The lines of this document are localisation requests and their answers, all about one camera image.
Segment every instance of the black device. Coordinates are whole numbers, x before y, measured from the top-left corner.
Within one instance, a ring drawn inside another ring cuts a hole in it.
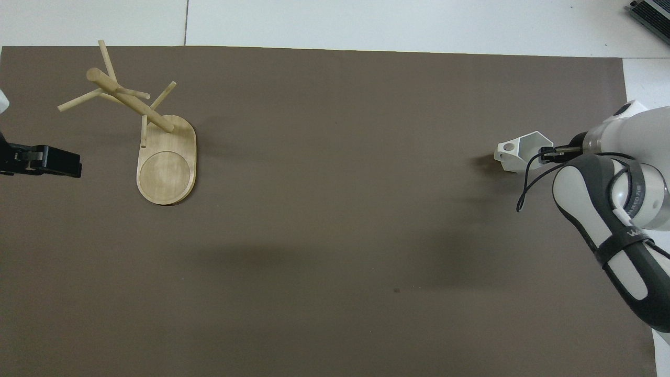
[[[78,154],[51,146],[8,143],[0,132],[0,174],[82,176]]]
[[[670,0],[640,0],[630,3],[630,15],[670,44]]]

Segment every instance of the white plastic holder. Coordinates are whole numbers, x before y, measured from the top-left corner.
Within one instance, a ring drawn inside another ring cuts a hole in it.
[[[519,136],[508,142],[498,144],[493,158],[500,161],[502,168],[508,172],[521,173],[526,171],[528,161],[539,152],[542,147],[553,147],[553,142],[539,131]],[[531,169],[540,167],[539,159],[531,164]]]
[[[4,110],[7,110],[9,107],[9,99],[5,96],[5,93],[2,93],[0,91],[0,113],[4,112]]]

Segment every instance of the black cable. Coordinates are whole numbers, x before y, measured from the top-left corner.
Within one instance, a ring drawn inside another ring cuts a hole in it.
[[[569,146],[560,146],[560,147],[556,147],[554,149],[546,150],[544,152],[541,152],[541,153],[538,153],[538,154],[534,155],[530,159],[530,161],[528,161],[528,164],[526,164],[526,173],[525,173],[524,178],[523,178],[523,191],[521,192],[521,196],[519,197],[519,201],[517,202],[517,212],[521,212],[521,209],[523,209],[523,203],[526,201],[526,194],[531,189],[531,187],[533,187],[533,185],[538,180],[540,180],[540,178],[546,176],[550,172],[553,172],[553,171],[555,171],[559,168],[562,168],[565,165],[565,162],[564,162],[563,164],[554,166],[553,168],[551,168],[551,169],[547,170],[546,172],[540,174],[536,179],[533,180],[533,182],[531,182],[531,184],[528,184],[528,173],[530,172],[531,164],[533,163],[533,161],[535,161],[535,159],[537,159],[541,156],[544,156],[544,155],[550,154],[550,153],[556,153],[557,151],[560,151],[562,148],[568,148],[568,147]],[[601,153],[595,153],[595,154],[597,154],[599,156],[618,156],[618,157],[628,158],[629,160],[635,160],[634,157],[632,157],[628,154],[617,153],[617,152],[601,152]],[[624,170],[620,171],[620,172],[617,172],[617,175],[614,176],[614,178],[618,178],[621,174],[624,174],[625,172],[628,172],[628,164],[626,164],[625,162],[621,162],[621,161],[619,161],[619,162],[622,165],[625,165],[626,168]]]
[[[533,187],[533,185],[535,183],[537,183],[537,181],[542,179],[545,175],[547,175],[547,174],[549,174],[549,173],[551,173],[555,170],[558,170],[558,169],[562,168],[563,166],[565,166],[565,162],[563,164],[556,165],[553,168],[547,170],[546,172],[540,174],[539,176],[537,176],[537,178],[535,178],[533,180],[533,182],[531,182],[531,184],[529,184],[527,186],[524,185],[523,192],[521,193],[521,196],[519,197],[519,201],[517,202],[517,212],[521,212],[521,209],[523,209],[523,203],[526,201],[526,194],[528,193],[528,191],[531,190],[531,187]]]
[[[623,169],[616,172],[616,174],[612,177],[612,179],[610,179],[610,182],[607,185],[608,198],[609,198],[610,206],[612,207],[612,209],[616,208],[616,205],[614,205],[614,201],[613,201],[613,198],[612,198],[612,193],[614,192],[614,183],[616,182],[616,180],[619,179],[619,177],[621,177],[623,174],[626,174],[627,172],[630,171],[630,165],[628,165],[627,163],[625,163],[623,161],[619,161],[619,160],[615,160],[615,161],[617,161],[619,164],[622,164],[624,167],[623,167]],[[628,175],[628,187],[629,188],[632,187],[632,178],[630,177],[630,174]],[[624,207],[626,207],[629,200],[630,200],[630,190],[628,190],[628,196],[626,196],[626,202],[624,203]]]
[[[544,151],[544,152],[540,152],[540,153],[534,155],[534,156],[528,161],[528,164],[526,164],[526,173],[524,174],[524,177],[523,177],[523,191],[521,192],[521,196],[519,197],[519,201],[517,202],[517,212],[521,212],[521,209],[523,208],[523,202],[526,200],[526,193],[528,193],[528,190],[529,190],[529,189],[530,189],[530,188],[531,188],[531,187],[532,187],[532,186],[533,186],[533,185],[534,185],[540,178],[542,178],[543,176],[545,176],[545,175],[549,174],[550,172],[553,172],[554,170],[556,170],[556,169],[555,169],[556,167],[547,170],[547,171],[544,172],[543,174],[540,174],[540,176],[538,176],[533,182],[531,182],[530,186],[528,185],[528,173],[531,171],[531,164],[533,163],[533,161],[535,161],[535,159],[537,159],[537,158],[539,158],[539,157],[542,157],[542,156],[544,156],[544,155],[546,155],[546,154],[550,154],[550,153],[556,153],[556,148],[551,149],[551,150],[547,150],[547,151]]]
[[[668,252],[666,252],[665,250],[661,249],[660,247],[656,246],[656,244],[654,244],[651,240],[648,239],[647,241],[645,241],[645,244],[646,244],[647,246],[649,246],[650,248],[654,249],[657,253],[659,253],[659,254],[661,254],[662,256],[664,256],[664,257],[670,259],[670,254],[668,254]]]

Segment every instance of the white object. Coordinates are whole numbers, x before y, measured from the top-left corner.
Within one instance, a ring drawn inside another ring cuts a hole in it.
[[[198,0],[186,43],[216,46],[670,57],[630,1]]]
[[[556,204],[580,230],[592,251],[600,258],[616,252],[602,263],[606,263],[613,274],[610,276],[612,283],[620,291],[627,291],[628,294],[623,296],[628,305],[643,321],[661,328],[667,328],[667,322],[659,323],[657,314],[666,310],[667,298],[659,295],[648,298],[648,294],[650,290],[667,286],[670,260],[635,237],[642,233],[641,227],[670,230],[670,195],[664,179],[670,176],[669,141],[670,107],[647,110],[639,102],[630,101],[586,133],[582,144],[584,156],[568,162],[556,174],[553,183]],[[603,165],[603,157],[588,157],[601,152],[635,158],[643,174],[642,181],[630,181],[632,173],[623,170],[622,163],[614,159],[610,160],[614,165],[610,171]],[[616,181],[603,181],[608,176]],[[637,212],[630,207],[631,219],[623,206],[633,200]],[[618,220],[606,215],[612,208]],[[651,260],[642,258],[645,253],[652,257]],[[669,334],[658,335],[670,344]]]
[[[9,99],[5,96],[5,93],[2,93],[0,90],[0,113],[3,113],[9,107]]]
[[[553,147],[551,140],[538,131],[528,133],[516,139],[498,144],[493,158],[500,161],[502,168],[508,172],[524,172],[528,161],[536,155],[542,147]],[[531,169],[540,167],[539,159],[531,164]]]

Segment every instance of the wooden peg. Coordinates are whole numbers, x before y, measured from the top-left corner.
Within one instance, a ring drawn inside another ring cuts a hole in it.
[[[63,112],[65,110],[69,110],[69,109],[71,109],[71,108],[73,108],[73,107],[75,107],[75,106],[77,106],[81,103],[84,103],[84,102],[88,101],[89,99],[93,99],[93,98],[99,96],[102,93],[103,93],[103,90],[100,89],[100,88],[98,88],[94,91],[90,91],[90,92],[86,93],[85,95],[81,95],[81,96],[79,96],[75,99],[71,99],[71,100],[65,102],[64,104],[62,104],[61,106],[58,106],[58,110],[60,112]]]
[[[146,115],[147,118],[153,124],[160,127],[163,131],[169,133],[172,132],[172,130],[174,129],[174,125],[170,123],[170,121],[165,119],[162,115],[157,113],[146,103],[140,101],[137,97],[126,95],[123,93],[117,93],[117,88],[120,87],[120,85],[98,68],[89,69],[88,72],[86,72],[86,78],[89,81],[96,83],[100,88],[102,88],[108,94],[112,95],[119,101],[123,102],[124,105],[130,107],[138,114]]]
[[[149,93],[144,93],[144,92],[141,92],[141,91],[134,91],[132,89],[126,89],[126,88],[123,88],[123,87],[118,87],[116,92],[131,95],[131,96],[137,97],[137,98],[144,98],[144,99],[150,99],[151,98],[151,95]]]
[[[146,148],[147,147],[147,116],[142,115],[142,134],[139,140],[139,147],[140,148]]]
[[[156,107],[158,107],[158,105],[160,105],[161,102],[163,102],[163,100],[168,96],[168,94],[176,86],[177,86],[177,83],[175,83],[174,81],[172,81],[170,84],[168,84],[167,87],[165,88],[165,90],[158,96],[158,98],[149,107],[156,110]]]
[[[103,60],[105,61],[107,74],[109,74],[112,80],[117,81],[117,75],[114,73],[114,67],[112,67],[112,60],[109,58],[109,53],[107,52],[107,46],[105,45],[105,41],[99,40],[98,45],[100,45],[100,52],[103,53]]]

